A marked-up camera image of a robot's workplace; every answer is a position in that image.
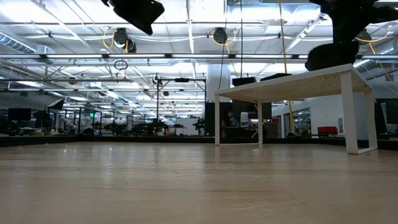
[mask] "table leg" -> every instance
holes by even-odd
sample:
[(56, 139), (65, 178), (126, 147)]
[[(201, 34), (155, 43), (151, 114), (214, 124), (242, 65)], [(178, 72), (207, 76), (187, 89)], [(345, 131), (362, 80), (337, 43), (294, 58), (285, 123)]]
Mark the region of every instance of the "table leg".
[(351, 73), (346, 72), (341, 74), (340, 80), (347, 153), (358, 155), (359, 151), (355, 126), (354, 94)]
[(216, 145), (220, 145), (220, 96), (215, 95), (215, 137)]
[(262, 124), (263, 124), (263, 117), (262, 117), (262, 100), (257, 101), (257, 110), (258, 110), (258, 117), (259, 117), (259, 144), (262, 144)]

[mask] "black object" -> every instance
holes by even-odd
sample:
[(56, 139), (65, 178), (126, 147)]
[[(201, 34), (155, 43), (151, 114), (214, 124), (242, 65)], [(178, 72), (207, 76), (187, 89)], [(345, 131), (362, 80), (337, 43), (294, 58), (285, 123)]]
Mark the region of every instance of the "black object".
[(374, 104), (374, 119), (376, 123), (376, 134), (378, 139), (380, 139), (383, 133), (387, 132), (386, 120), (384, 119), (381, 103), (381, 100), (376, 100)]
[(164, 7), (161, 3), (153, 0), (102, 0), (109, 6), (114, 6), (113, 11), (138, 29), (148, 35), (152, 35), (150, 26), (155, 20), (163, 14)]
[(386, 100), (387, 124), (398, 124), (398, 100)]
[(358, 34), (358, 36), (356, 36), (356, 38), (360, 39), (360, 40), (358, 40), (358, 42), (359, 42), (360, 45), (366, 45), (366, 44), (368, 44), (368, 42), (362, 41), (362, 40), (367, 40), (367, 41), (372, 40), (371, 35), (367, 32), (366, 29), (362, 30), (362, 31)]
[(11, 121), (30, 121), (31, 117), (30, 108), (8, 108), (8, 119)]
[(321, 6), (321, 12), (333, 21), (333, 43), (315, 47), (308, 55), (305, 67), (309, 71), (354, 63), (359, 51), (355, 37), (370, 23), (398, 19), (392, 7), (374, 7), (377, 0), (310, 0)]
[(19, 126), (10, 119), (0, 117), (0, 133), (8, 134), (10, 136), (19, 135)]
[(272, 79), (275, 79), (275, 78), (287, 77), (287, 76), (291, 76), (291, 75), (292, 74), (289, 74), (289, 73), (276, 73), (275, 75), (271, 75), (269, 77), (265, 77), (265, 78), (260, 79), (260, 82), (267, 81), (267, 80), (272, 80)]
[(175, 82), (182, 82), (182, 83), (187, 83), (189, 82), (189, 78), (175, 78)]
[(63, 108), (64, 99), (55, 100), (47, 106), (48, 109), (60, 110)]
[(228, 40), (228, 36), (226, 35), (225, 29), (222, 27), (217, 27), (213, 34), (214, 41), (218, 44), (225, 44), (226, 40)]
[(246, 85), (246, 84), (255, 83), (255, 82), (257, 82), (255, 77), (232, 79), (232, 85), (234, 85), (234, 86), (241, 86), (241, 85)]
[(136, 43), (129, 38), (126, 28), (117, 28), (116, 32), (114, 33), (113, 39), (115, 43), (117, 43), (119, 46), (122, 46), (121, 48), (123, 50), (127, 48), (127, 53), (137, 52)]
[(296, 133), (293, 133), (293, 132), (287, 133), (287, 139), (300, 139), (300, 138), (301, 138), (301, 136), (299, 136)]
[(38, 111), (33, 114), (36, 118), (36, 128), (49, 128), (52, 125), (52, 119), (46, 111)]
[(71, 85), (76, 85), (77, 84), (77, 82), (74, 82), (74, 80), (76, 80), (75, 77), (69, 77), (69, 79), (70, 79), (69, 84), (71, 84)]

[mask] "fluorescent light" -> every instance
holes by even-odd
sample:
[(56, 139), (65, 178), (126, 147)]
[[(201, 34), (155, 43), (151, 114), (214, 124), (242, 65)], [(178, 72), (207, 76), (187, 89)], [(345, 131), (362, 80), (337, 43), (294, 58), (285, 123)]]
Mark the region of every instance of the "fluorescent light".
[[(236, 58), (284, 58), (283, 55), (263, 55), (263, 54), (251, 54), (251, 55), (236, 55)], [(292, 55), (286, 55), (286, 58), (292, 58)]]
[(361, 59), (398, 59), (396, 55), (363, 55)]
[(105, 94), (107, 94), (108, 96), (110, 96), (112, 98), (115, 98), (115, 99), (119, 98), (119, 96), (116, 93), (112, 92), (112, 91), (106, 91)]
[(86, 54), (86, 55), (57, 55), (57, 54), (53, 54), (53, 55), (47, 55), (48, 58), (102, 58), (102, 55), (98, 55), (98, 54)]
[(366, 62), (369, 62), (369, 61), (370, 61), (369, 59), (360, 61), (360, 62), (354, 64), (354, 68), (357, 68), (357, 67), (359, 67), (359, 66), (361, 66), (361, 65), (363, 65), (363, 64), (365, 64)]
[(77, 101), (88, 101), (88, 99), (84, 97), (71, 96), (70, 98)]
[(35, 54), (25, 54), (25, 55), (5, 54), (5, 55), (0, 55), (0, 58), (40, 58), (40, 55), (35, 55)]
[(164, 58), (164, 54), (111, 54), (109, 58)]
[(42, 87), (42, 85), (36, 83), (36, 82), (25, 82), (25, 81), (20, 81), (18, 82), (19, 84), (31, 86), (31, 87)]
[(59, 96), (59, 97), (64, 97), (64, 95), (56, 93), (56, 92), (50, 92), (51, 94), (55, 95), (55, 96)]
[(8, 89), (8, 91), (40, 91), (39, 89)]
[(199, 99), (159, 99), (159, 101), (205, 101)]
[(44, 91), (75, 91), (75, 90), (68, 90), (68, 89), (46, 89)]
[(222, 58), (220, 54), (172, 54), (172, 58)]

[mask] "ceiling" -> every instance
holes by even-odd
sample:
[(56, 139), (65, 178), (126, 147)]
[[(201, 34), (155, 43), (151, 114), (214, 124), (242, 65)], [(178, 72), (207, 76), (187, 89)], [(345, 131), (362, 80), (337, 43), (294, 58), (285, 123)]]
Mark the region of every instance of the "ceiling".
[[(279, 37), (280, 14), (279, 5), (275, 0), (161, 0), (165, 12), (152, 25), (154, 34), (148, 36), (139, 29), (128, 24), (106, 7), (100, 0), (0, 0), (0, 31), (12, 34), (13, 37), (26, 45), (36, 47), (44, 45), (56, 54), (122, 54), (115, 45), (111, 48), (112, 33), (118, 27), (127, 28), (127, 33), (137, 45), (138, 54), (222, 54), (222, 45), (217, 45), (211, 38), (216, 27), (226, 27), (230, 44), (228, 50), (232, 54), (282, 54), (282, 39)], [(314, 47), (332, 42), (332, 22), (328, 16), (320, 14), (320, 8), (308, 1), (282, 1), (282, 17), (285, 46), (287, 54), (308, 54)], [(381, 39), (374, 43), (376, 49), (390, 42), (398, 32), (395, 22), (386, 24), (371, 24), (367, 27), (373, 39)], [(361, 47), (361, 54), (372, 54), (368, 45)], [(20, 52), (0, 45), (2, 54), (21, 54)], [(115, 78), (117, 70), (113, 67), (114, 60), (56, 60), (54, 64), (35, 64), (34, 60), (8, 60), (16, 66), (22, 66), (34, 75), (51, 78)], [(289, 61), (289, 73), (306, 72), (303, 60)], [(206, 60), (169, 60), (158, 59), (128, 60), (129, 68), (118, 74), (118, 78), (127, 76), (134, 82), (102, 82), (105, 89), (151, 89), (152, 78), (158, 74), (160, 78), (204, 78), (207, 76)], [(240, 76), (239, 61), (225, 61), (229, 64), (232, 75)], [(285, 72), (283, 60), (272, 63), (252, 61), (243, 63), (243, 73), (257, 78), (275, 73)], [(68, 83), (57, 84), (59, 88), (77, 88)], [(79, 88), (86, 88), (78, 83)], [(191, 93), (170, 93), (168, 98), (204, 99), (197, 83), (170, 82), (167, 88), (196, 89)], [(135, 103), (153, 103), (152, 93), (118, 92), (121, 98)], [(86, 95), (89, 100), (103, 101), (98, 93)], [(201, 112), (202, 104), (195, 105), (195, 112)]]

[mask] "exposed duct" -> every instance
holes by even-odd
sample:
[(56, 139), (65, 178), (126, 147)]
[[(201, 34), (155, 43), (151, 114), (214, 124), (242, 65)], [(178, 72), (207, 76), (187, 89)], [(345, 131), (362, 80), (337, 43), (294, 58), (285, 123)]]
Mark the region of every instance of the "exposed duct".
[[(50, 47), (40, 44), (33, 44), (18, 35), (13, 34), (0, 27), (0, 44), (8, 46), (14, 50), (22, 52), (24, 54), (54, 54), (55, 51)], [(53, 60), (49, 59), (38, 59), (38, 62), (44, 62), (46, 64), (53, 63)]]
[(8, 46), (24, 54), (36, 53), (35, 47), (31, 47), (27, 41), (23, 41), (17, 35), (14, 35), (0, 27), (0, 44)]
[[(379, 47), (375, 48), (375, 51), (379, 55), (398, 54), (398, 38), (395, 38), (383, 45), (380, 45)], [(356, 67), (356, 69), (358, 69), (360, 73), (367, 72), (367, 70), (370, 71), (374, 68), (377, 68), (378, 66), (379, 64), (376, 63), (375, 60), (370, 59), (362, 60), (354, 64), (354, 67)]]

